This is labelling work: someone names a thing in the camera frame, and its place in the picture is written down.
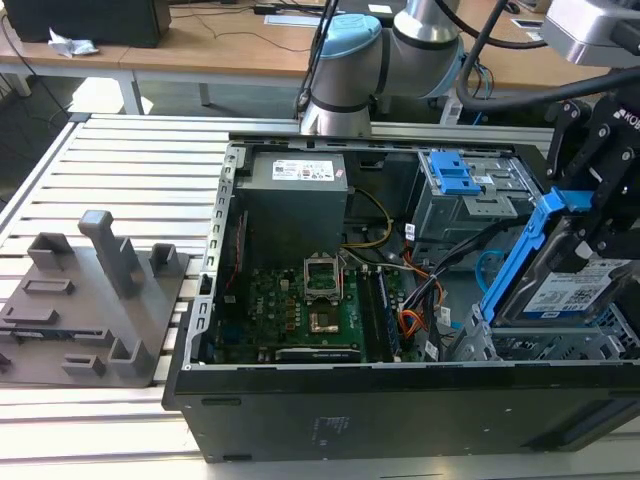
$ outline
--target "sticker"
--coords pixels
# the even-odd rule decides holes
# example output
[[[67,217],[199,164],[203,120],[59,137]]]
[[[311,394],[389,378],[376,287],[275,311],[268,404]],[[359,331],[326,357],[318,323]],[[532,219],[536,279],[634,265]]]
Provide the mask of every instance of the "sticker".
[[[371,5],[369,4],[369,11],[372,13],[393,13],[389,5]]]
[[[550,273],[523,312],[534,318],[583,312],[609,286],[609,274],[627,263],[629,260],[591,260],[578,273]]]
[[[529,37],[531,37],[531,40],[533,40],[534,42],[542,41],[542,35],[540,35],[538,32],[527,32],[527,35],[529,35]]]
[[[276,160],[273,180],[307,180],[333,182],[333,162],[329,160]]]
[[[429,340],[427,340],[427,344],[424,346],[424,351],[436,362],[438,361],[438,349]]]
[[[473,181],[477,184],[494,185],[490,175],[472,175]]]
[[[451,326],[451,309],[447,307],[440,307],[440,317],[438,318],[438,323],[442,325],[446,325],[447,327]]]
[[[413,242],[416,239],[416,226],[413,223],[406,223],[404,226],[404,238]]]

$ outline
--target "white paper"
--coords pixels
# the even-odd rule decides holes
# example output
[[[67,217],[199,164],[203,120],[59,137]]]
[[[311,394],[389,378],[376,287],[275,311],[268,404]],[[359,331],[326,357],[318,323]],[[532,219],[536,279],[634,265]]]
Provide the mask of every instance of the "white paper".
[[[393,13],[389,5],[372,5],[369,4],[369,11],[371,13]]]
[[[296,15],[265,15],[265,25],[286,25],[287,27],[317,27],[318,17],[298,17]]]
[[[74,55],[91,55],[99,52],[91,40],[71,40],[58,35],[51,29],[49,29],[49,35],[51,35],[49,46],[59,55],[67,58],[71,58]]]
[[[333,162],[328,160],[276,160],[273,162],[273,180],[306,180],[333,182]]]
[[[540,35],[538,32],[527,32],[527,35],[529,35],[529,37],[531,37],[531,40],[533,40],[534,42],[542,41],[542,35]]]

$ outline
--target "black box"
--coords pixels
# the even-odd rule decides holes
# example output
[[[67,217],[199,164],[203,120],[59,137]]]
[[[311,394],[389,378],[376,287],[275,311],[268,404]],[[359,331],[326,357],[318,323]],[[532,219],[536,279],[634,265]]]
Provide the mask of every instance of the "black box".
[[[23,42],[58,35],[97,44],[153,48],[169,29],[167,0],[6,0],[11,25]]]

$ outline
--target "yellow cable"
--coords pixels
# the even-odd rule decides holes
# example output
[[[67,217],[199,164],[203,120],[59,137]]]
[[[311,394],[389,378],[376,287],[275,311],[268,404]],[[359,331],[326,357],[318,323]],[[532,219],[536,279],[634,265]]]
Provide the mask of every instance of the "yellow cable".
[[[363,195],[366,195],[367,198],[369,198],[369,200],[371,200],[373,203],[376,204],[376,206],[380,209],[380,211],[384,214],[384,216],[387,219],[387,229],[385,230],[384,235],[380,240],[375,240],[373,242],[366,242],[366,243],[362,243],[362,242],[343,243],[342,246],[347,248],[373,248],[373,247],[377,247],[379,245],[384,244],[389,239],[389,237],[391,236],[391,233],[393,232],[393,220],[391,219],[391,216],[389,215],[387,210],[382,206],[382,204],[378,200],[376,200],[376,198],[373,195],[371,195],[369,192],[361,188],[356,188],[355,190],[357,192],[362,193]]]

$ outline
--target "light blue joint cap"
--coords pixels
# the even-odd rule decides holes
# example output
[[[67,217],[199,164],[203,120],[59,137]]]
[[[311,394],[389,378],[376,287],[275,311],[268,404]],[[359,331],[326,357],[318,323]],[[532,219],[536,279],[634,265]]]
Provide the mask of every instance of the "light blue joint cap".
[[[340,58],[351,55],[373,43],[382,32],[380,20],[370,15],[349,13],[334,17],[320,58]]]

